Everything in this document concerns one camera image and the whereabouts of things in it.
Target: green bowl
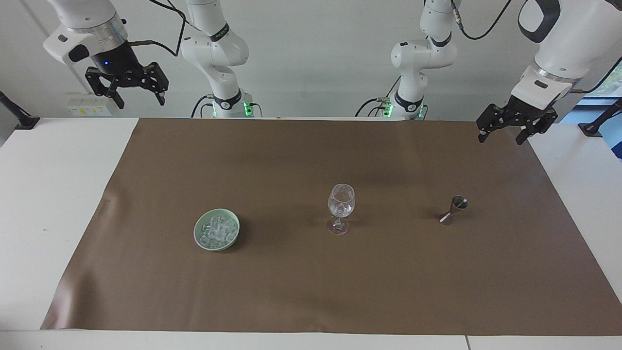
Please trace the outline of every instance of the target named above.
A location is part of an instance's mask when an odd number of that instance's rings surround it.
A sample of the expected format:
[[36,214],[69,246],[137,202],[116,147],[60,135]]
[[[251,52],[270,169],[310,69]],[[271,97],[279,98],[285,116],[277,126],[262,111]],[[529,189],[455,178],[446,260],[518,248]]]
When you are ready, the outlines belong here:
[[[224,242],[218,242],[216,240],[212,240],[215,244],[216,243],[218,244],[216,245],[216,247],[211,245],[212,248],[208,248],[204,246],[203,244],[201,244],[201,242],[199,241],[199,239],[203,236],[203,231],[201,230],[201,228],[203,227],[203,225],[209,224],[210,219],[214,216],[220,216],[220,217],[226,217],[226,218],[233,219],[237,223],[238,229],[235,232],[233,239],[225,240]],[[232,211],[227,210],[227,209],[222,209],[222,208],[213,209],[203,214],[200,218],[198,218],[197,223],[195,224],[195,230],[194,230],[194,238],[195,238],[195,242],[197,243],[197,245],[205,250],[209,250],[210,252],[220,252],[221,250],[225,250],[229,248],[231,245],[233,245],[233,243],[235,243],[235,240],[238,239],[238,234],[239,234],[238,217]]]

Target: black cable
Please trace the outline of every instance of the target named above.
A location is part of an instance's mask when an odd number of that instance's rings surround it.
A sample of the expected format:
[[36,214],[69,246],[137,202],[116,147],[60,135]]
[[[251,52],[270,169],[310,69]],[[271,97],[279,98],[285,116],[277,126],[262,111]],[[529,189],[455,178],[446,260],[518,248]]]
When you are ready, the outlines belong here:
[[170,52],[171,55],[177,57],[179,55],[179,53],[174,52],[173,50],[171,50],[170,48],[168,48],[166,45],[154,41],[154,40],[140,40],[140,41],[132,41],[129,43],[130,46],[145,46],[145,45],[156,45],[159,46],[161,48],[163,48],[164,50]]
[[182,22],[182,28],[179,31],[179,39],[177,40],[177,49],[175,51],[171,50],[170,48],[168,48],[166,45],[154,41],[154,40],[142,40],[142,41],[135,41],[135,42],[130,42],[129,45],[130,46],[142,46],[142,45],[157,45],[163,49],[165,49],[166,51],[170,52],[171,55],[178,57],[179,56],[179,49],[182,46],[182,39],[183,39],[183,30],[186,28],[186,23],[188,22],[188,20],[186,20],[186,14],[183,13],[183,11],[179,11],[175,6],[168,6],[165,4],[162,4],[159,1],[156,0],[147,0],[153,4],[156,4],[160,7],[164,7],[165,9],[177,12],[177,14],[183,19]]
[[[168,4],[172,7],[172,8],[174,8],[174,9],[176,9],[176,10],[177,10],[177,7],[175,7],[175,5],[173,5],[173,3],[172,3],[170,0],[166,0],[166,2],[167,2],[167,3],[168,3]],[[183,20],[184,20],[184,22],[186,22],[186,24],[187,24],[187,25],[189,25],[190,27],[193,27],[194,29],[196,29],[196,30],[198,30],[198,31],[201,31],[201,29],[199,29],[199,28],[195,27],[195,26],[194,26],[194,24],[192,24],[192,23],[188,22],[188,20],[187,20],[186,18],[184,18]]]
[[354,115],[354,117],[356,118],[358,116],[359,113],[361,113],[361,110],[363,110],[363,108],[366,105],[369,105],[370,103],[377,101],[377,98],[370,98],[369,100],[365,101],[365,103],[363,105],[361,105],[361,108],[358,109],[358,111],[356,111],[356,114]]
[[264,112],[261,110],[261,106],[258,103],[251,103],[251,106],[259,107],[259,115],[261,116],[261,118],[264,117]]
[[499,15],[494,20],[493,25],[490,26],[490,28],[488,28],[488,30],[484,34],[482,34],[482,35],[480,35],[478,37],[472,37],[472,36],[468,35],[467,32],[465,32],[464,25],[462,24],[462,18],[460,17],[460,11],[458,11],[458,6],[456,6],[456,4],[453,2],[453,0],[451,0],[451,2],[452,2],[452,9],[454,10],[455,14],[458,16],[458,20],[457,20],[458,28],[460,28],[460,31],[462,32],[462,34],[464,34],[465,37],[467,37],[467,38],[469,38],[471,40],[480,40],[481,38],[485,37],[486,35],[488,35],[488,33],[490,33],[493,30],[493,28],[497,25],[497,22],[499,22],[499,20],[501,19],[501,16],[503,16],[503,13],[508,8],[509,3],[511,3],[512,0],[508,0],[506,2],[505,6],[503,6],[503,9],[501,10],[501,12],[499,12]]
[[202,105],[201,109],[199,110],[199,115],[201,116],[201,118],[203,118],[203,107],[205,107],[205,106],[214,107],[214,105],[212,103],[206,103],[206,104]]
[[622,62],[622,57],[618,58],[618,61],[611,67],[611,69],[609,69],[609,72],[607,72],[607,74],[605,74],[605,76],[593,88],[591,88],[589,90],[572,89],[569,93],[592,93],[592,92],[594,92],[596,89],[598,89],[598,87],[602,83],[605,82],[605,80],[611,75],[611,73],[620,64],[620,62]]
[[371,116],[371,112],[373,112],[373,111],[376,111],[376,115],[374,115],[374,116],[378,116],[378,112],[379,112],[380,110],[383,110],[383,109],[384,109],[384,107],[383,107],[383,106],[374,107],[374,108],[372,108],[372,109],[369,111],[369,113],[367,113],[367,116]]
[[205,96],[203,96],[203,97],[198,99],[197,104],[195,105],[195,108],[192,108],[192,114],[190,115],[191,118],[194,118],[194,113],[197,112],[197,108],[198,108],[199,104],[201,103],[201,101],[203,101],[206,98],[208,98],[207,95],[205,95]]
[[[393,86],[389,89],[389,92],[387,92],[387,94],[384,96],[385,98],[388,98],[389,95],[391,94],[391,91],[393,91],[393,89],[395,88],[395,86],[397,85],[397,83],[399,82],[399,80],[402,78],[402,76],[400,75],[399,77],[397,77],[397,80],[393,83]],[[379,110],[376,110],[376,113],[374,113],[374,116],[378,116],[378,112]]]

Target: wall socket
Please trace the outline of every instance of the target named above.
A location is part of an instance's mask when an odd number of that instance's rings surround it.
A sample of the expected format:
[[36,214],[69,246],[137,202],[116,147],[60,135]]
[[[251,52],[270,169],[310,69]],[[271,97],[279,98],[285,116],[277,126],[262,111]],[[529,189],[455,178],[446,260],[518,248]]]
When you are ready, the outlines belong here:
[[120,112],[112,99],[94,95],[72,98],[67,110],[71,116],[115,116]]

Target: glass base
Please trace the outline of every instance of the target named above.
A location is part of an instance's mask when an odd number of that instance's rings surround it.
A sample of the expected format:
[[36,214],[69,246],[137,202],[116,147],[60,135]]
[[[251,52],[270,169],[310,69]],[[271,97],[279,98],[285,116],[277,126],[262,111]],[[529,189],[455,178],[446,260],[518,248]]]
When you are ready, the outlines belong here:
[[332,218],[326,223],[326,228],[330,233],[341,236],[348,233],[350,225],[346,219],[341,219],[338,223],[336,218]]

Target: bowl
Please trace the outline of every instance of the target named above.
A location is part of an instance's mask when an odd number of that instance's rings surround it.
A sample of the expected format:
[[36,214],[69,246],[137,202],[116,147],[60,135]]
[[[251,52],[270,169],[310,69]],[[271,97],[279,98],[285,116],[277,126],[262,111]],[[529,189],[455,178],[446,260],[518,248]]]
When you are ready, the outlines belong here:
[[[233,219],[235,223],[236,230],[233,234],[229,234],[225,237],[224,240],[217,240],[215,237],[207,237],[202,239],[205,235],[204,226],[210,224],[210,220],[212,217],[221,217],[223,219]],[[213,209],[203,214],[200,218],[198,218],[197,223],[194,228],[194,239],[197,245],[205,250],[209,250],[210,252],[220,252],[221,250],[225,250],[232,246],[239,234],[239,220],[238,217],[230,210],[227,209]]]

